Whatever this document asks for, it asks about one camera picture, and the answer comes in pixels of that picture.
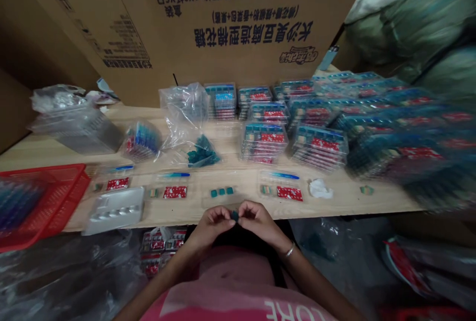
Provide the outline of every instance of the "cardboard box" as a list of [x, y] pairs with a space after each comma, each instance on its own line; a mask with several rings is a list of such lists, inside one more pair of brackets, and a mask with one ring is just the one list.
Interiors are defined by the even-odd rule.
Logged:
[[355, 0], [38, 0], [126, 105], [311, 77]]
[[19, 142], [30, 131], [36, 112], [31, 108], [32, 92], [0, 69], [0, 153]]
[[99, 74], [36, 0], [0, 0], [0, 66], [29, 89], [96, 89]]

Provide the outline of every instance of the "person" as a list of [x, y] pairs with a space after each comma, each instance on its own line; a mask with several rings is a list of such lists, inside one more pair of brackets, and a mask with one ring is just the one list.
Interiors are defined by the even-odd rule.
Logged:
[[245, 200], [238, 223], [210, 208], [114, 320], [364, 320], [293, 238], [260, 203]]

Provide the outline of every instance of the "crumpled white tissue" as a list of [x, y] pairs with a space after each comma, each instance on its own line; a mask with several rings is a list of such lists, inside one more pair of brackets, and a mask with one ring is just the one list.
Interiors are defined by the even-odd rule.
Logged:
[[326, 188], [323, 179], [316, 179], [309, 183], [309, 192], [316, 198], [330, 199], [334, 195], [334, 190]]

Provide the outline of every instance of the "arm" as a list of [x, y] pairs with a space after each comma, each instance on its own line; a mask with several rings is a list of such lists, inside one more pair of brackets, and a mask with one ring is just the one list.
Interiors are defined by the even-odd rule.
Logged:
[[147, 286], [116, 315], [113, 321], [138, 321], [167, 290], [185, 280], [213, 242], [231, 229], [235, 221], [223, 206], [207, 209], [187, 242]]
[[238, 210], [238, 224], [271, 245], [303, 293], [325, 308], [338, 320], [365, 320], [363, 315], [294, 247], [276, 225], [266, 208], [256, 202], [244, 201]]

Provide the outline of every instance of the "pink shirt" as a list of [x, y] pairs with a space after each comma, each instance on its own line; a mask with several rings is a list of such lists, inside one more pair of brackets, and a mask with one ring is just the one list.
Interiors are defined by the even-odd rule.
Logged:
[[267, 258], [233, 247], [214, 248], [199, 278], [174, 286], [147, 310], [141, 321], [331, 321], [327, 311], [297, 291], [274, 286]]

